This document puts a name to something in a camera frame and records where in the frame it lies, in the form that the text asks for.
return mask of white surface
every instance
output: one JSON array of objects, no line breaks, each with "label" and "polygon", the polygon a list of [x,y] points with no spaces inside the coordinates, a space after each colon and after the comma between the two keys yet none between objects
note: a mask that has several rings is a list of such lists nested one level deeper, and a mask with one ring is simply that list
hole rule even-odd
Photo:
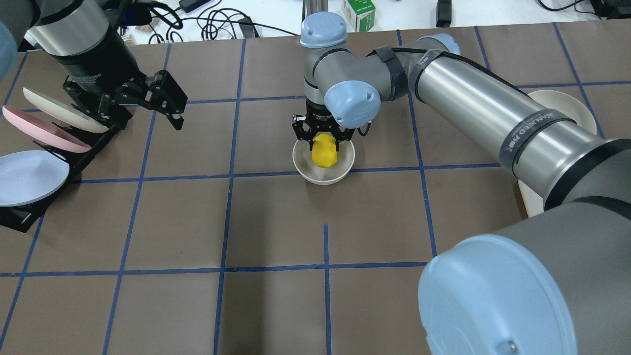
[{"label": "white surface", "polygon": [[[554,90],[538,90],[529,93],[528,96],[549,109],[554,109],[566,114],[567,117],[576,121],[580,127],[585,128],[594,135],[596,134],[596,120],[594,116],[592,116],[585,105],[572,96]],[[522,181],[519,181],[518,185],[528,217],[542,214],[543,198],[537,195],[533,189],[529,188]]]},{"label": "white surface", "polygon": [[355,146],[352,141],[339,144],[338,162],[332,167],[321,168],[311,160],[309,143],[297,140],[292,151],[293,166],[308,182],[316,185],[330,185],[342,180],[355,163]]},{"label": "white surface", "polygon": [[0,157],[0,207],[39,201],[64,184],[70,167],[45,150]]},{"label": "white surface", "polygon": [[107,131],[107,127],[104,125],[63,102],[26,87],[22,91],[24,92],[24,97],[26,97],[31,104],[60,121],[92,133],[104,133]]},{"label": "white surface", "polygon": [[[178,0],[162,0],[175,9]],[[570,3],[570,0],[543,0],[552,8],[559,8]],[[185,13],[178,11],[180,17],[198,16],[203,9],[217,3],[213,0],[199,9]],[[377,7],[373,31],[407,30],[411,28],[434,28],[436,26],[437,0],[373,0]],[[243,11],[255,23],[279,27],[293,33],[300,33],[302,19],[302,0],[223,0],[220,8],[235,8]],[[577,5],[577,9],[592,11],[589,1]],[[329,0],[329,11],[344,17],[341,0]],[[517,23],[545,23],[597,20],[594,15],[577,13],[570,8],[564,11],[547,11],[536,0],[453,0],[451,27],[511,25]],[[156,31],[163,36],[168,25],[160,23]],[[242,38],[240,29],[235,27],[237,35]],[[269,28],[257,27],[262,37],[286,36],[287,34]],[[347,30],[351,26],[347,21]],[[200,29],[194,20],[184,21],[184,29],[178,31],[185,41],[201,40]],[[142,32],[130,28],[128,33],[134,37],[136,44],[146,44],[152,32]],[[220,31],[219,39],[230,38],[228,32]]]}]

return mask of yellow object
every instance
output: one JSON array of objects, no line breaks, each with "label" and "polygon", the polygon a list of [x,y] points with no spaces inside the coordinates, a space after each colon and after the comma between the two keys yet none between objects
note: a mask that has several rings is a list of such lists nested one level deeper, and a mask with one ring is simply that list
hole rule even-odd
[{"label": "yellow object", "polygon": [[335,138],[327,134],[320,134],[314,138],[314,148],[311,151],[314,164],[328,168],[338,162],[338,151],[335,149]]}]

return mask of green box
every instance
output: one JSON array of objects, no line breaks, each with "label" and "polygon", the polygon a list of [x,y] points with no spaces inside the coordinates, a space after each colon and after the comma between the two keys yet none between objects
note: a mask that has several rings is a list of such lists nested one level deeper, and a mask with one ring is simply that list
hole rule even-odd
[{"label": "green box", "polygon": [[343,11],[356,32],[368,32],[375,25],[377,8],[371,0],[344,0]]}]

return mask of blue cap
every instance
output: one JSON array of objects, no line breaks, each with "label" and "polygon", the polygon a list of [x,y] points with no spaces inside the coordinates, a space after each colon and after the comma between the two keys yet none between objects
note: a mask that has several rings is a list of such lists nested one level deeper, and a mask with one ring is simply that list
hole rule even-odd
[{"label": "blue cap", "polygon": [[460,46],[456,43],[456,40],[454,40],[454,37],[451,37],[450,35],[448,35],[446,33],[439,33],[439,34],[433,35],[433,36],[425,36],[425,37],[421,37],[419,39],[424,39],[424,38],[433,38],[435,40],[438,40],[445,47],[447,47],[447,50],[449,52],[452,52],[453,54],[460,55]]},{"label": "blue cap", "polygon": [[18,46],[11,31],[0,21],[0,80],[11,71],[18,60]]},{"label": "blue cap", "polygon": [[418,286],[433,355],[577,355],[557,283],[526,248],[502,236],[469,238],[435,257]]},{"label": "blue cap", "polygon": [[324,94],[326,108],[344,128],[358,128],[372,121],[381,108],[379,92],[358,80],[337,83]]},{"label": "blue cap", "polygon": [[330,12],[312,13],[300,28],[300,44],[306,48],[331,47],[347,37],[344,19]]}]

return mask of dish rack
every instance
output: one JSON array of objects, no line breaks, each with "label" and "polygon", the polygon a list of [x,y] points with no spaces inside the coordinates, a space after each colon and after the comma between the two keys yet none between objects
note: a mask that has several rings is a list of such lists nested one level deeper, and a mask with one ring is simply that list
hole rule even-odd
[{"label": "dish rack", "polygon": [[43,145],[33,141],[36,145],[52,154],[55,158],[61,159],[70,165],[68,177],[66,178],[64,184],[57,189],[57,191],[39,201],[22,206],[0,207],[0,226],[14,229],[19,232],[27,232],[35,221],[41,217],[44,212],[46,212],[59,193],[61,193],[68,184],[73,183],[75,177],[83,171],[88,164],[90,164],[90,162],[101,150],[103,150],[103,148],[105,148],[116,133],[126,127],[128,121],[129,118],[122,120],[118,119],[117,122],[112,124],[111,127],[104,133],[90,133],[72,126],[61,127],[53,123],[79,140],[89,144],[92,148],[85,153],[71,153],[50,145]]}]

